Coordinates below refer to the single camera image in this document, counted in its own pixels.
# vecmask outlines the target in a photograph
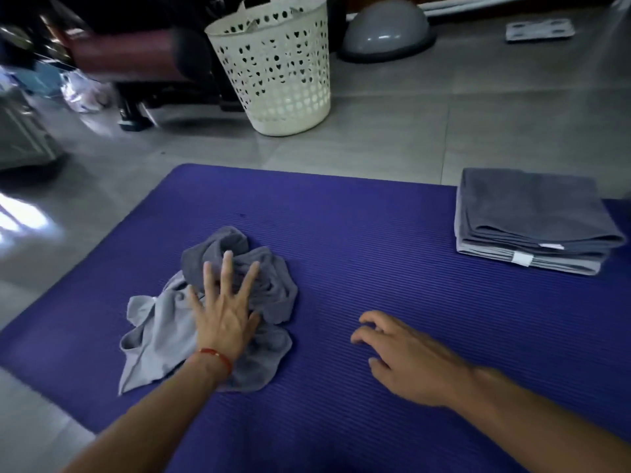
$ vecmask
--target gray tile floor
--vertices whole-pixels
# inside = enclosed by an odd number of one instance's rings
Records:
[[[181,163],[443,184],[465,166],[509,166],[593,175],[604,197],[622,197],[631,191],[631,21],[613,9],[568,15],[569,41],[506,45],[499,19],[439,26],[434,48],[396,62],[333,59],[331,114],[283,139],[212,106],[156,110],[158,128],[128,134],[114,111],[79,117],[40,101],[72,156],[52,181],[4,189],[46,227],[1,233],[0,328]],[[53,472],[92,437],[0,370],[0,471]]]

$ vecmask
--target plastic bag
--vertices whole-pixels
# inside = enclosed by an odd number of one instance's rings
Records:
[[[86,77],[81,70],[61,74],[61,94],[73,111],[96,113],[114,99],[112,86]]]

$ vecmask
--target purple yoga mat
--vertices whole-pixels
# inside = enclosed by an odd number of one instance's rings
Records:
[[[0,365],[99,432],[153,388],[117,397],[130,296],[233,225],[300,288],[274,380],[217,394],[170,472],[498,472],[519,466],[445,409],[394,397],[349,337],[381,309],[631,439],[631,248],[595,278],[456,253],[452,187],[184,165],[0,333]],[[631,235],[621,201],[608,201]]]

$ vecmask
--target white laundry basket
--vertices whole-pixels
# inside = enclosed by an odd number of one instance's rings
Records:
[[[331,109],[326,0],[272,0],[207,27],[252,126],[287,136]]]

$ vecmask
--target towel label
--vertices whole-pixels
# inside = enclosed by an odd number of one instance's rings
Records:
[[[515,252],[513,252],[513,259],[511,262],[518,263],[519,265],[523,265],[524,267],[530,267],[533,259],[534,255],[516,250]]]
[[[548,249],[565,250],[565,247],[563,247],[561,244],[539,244],[539,246],[547,247]]]

